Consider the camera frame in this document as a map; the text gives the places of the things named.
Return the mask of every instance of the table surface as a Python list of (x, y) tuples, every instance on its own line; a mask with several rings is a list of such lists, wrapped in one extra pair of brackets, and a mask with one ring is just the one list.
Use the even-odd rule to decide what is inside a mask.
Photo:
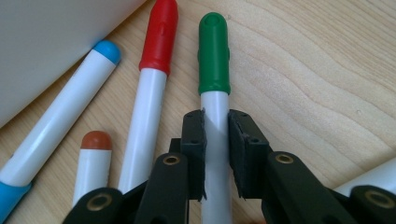
[[(176, 44), (163, 97), (156, 156), (181, 135), (183, 116), (200, 108), (198, 24), (217, 11), (228, 23), (230, 108), (248, 113), (273, 150), (288, 151), (335, 188), (396, 157), (396, 2), (178, 0)], [(113, 141), (109, 186), (116, 187), (139, 79), (138, 63), (154, 1), (107, 39), (122, 61), (35, 179), (8, 223), (60, 223), (71, 209), (85, 133)], [(76, 70), (72, 67), (0, 130), (4, 165)], [(259, 200), (239, 199), (233, 222), (263, 221)], [(191, 202), (191, 223), (200, 223)]]

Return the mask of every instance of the blue marker cap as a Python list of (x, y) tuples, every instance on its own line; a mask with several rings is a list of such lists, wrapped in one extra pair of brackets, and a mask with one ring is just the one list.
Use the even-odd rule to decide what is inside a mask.
[(113, 42), (102, 40), (93, 47), (94, 50), (107, 57), (114, 64), (118, 64), (121, 59), (121, 52), (119, 47)]
[(32, 184), (13, 187), (0, 182), (0, 223), (3, 223)]

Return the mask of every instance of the red marker cap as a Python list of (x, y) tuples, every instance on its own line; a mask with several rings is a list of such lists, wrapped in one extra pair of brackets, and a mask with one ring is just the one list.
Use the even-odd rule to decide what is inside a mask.
[(81, 148), (111, 150), (111, 138), (108, 133), (92, 131), (82, 138)]
[(169, 76), (177, 21), (176, 1), (157, 0), (149, 16), (148, 31), (139, 70), (155, 68)]

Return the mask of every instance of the white object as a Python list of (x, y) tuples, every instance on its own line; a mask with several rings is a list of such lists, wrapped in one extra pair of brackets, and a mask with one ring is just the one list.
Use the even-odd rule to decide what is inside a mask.
[(375, 167), (373, 170), (346, 182), (345, 184), (336, 188), (335, 191), (349, 197), (350, 192), (354, 187), (361, 185), (372, 185), (396, 194), (395, 172), (396, 158), (387, 161)]
[(28, 185), (115, 67), (107, 57), (91, 50), (0, 171), (0, 182)]
[(201, 93), (205, 111), (205, 192), (202, 223), (233, 223), (228, 139), (228, 93)]
[(111, 150), (82, 148), (78, 157), (73, 206), (86, 193), (107, 186)]
[(2, 0), (0, 128), (145, 0)]
[(143, 68), (120, 173), (119, 190), (126, 193), (149, 179), (160, 124), (165, 72)]

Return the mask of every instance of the green marker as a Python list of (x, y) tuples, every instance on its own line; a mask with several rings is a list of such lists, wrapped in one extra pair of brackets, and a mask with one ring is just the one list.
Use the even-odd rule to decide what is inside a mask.
[(202, 223), (233, 223), (228, 150), (228, 95), (230, 51), (227, 23), (219, 13), (208, 13), (199, 25), (199, 88), (205, 111), (205, 192)]

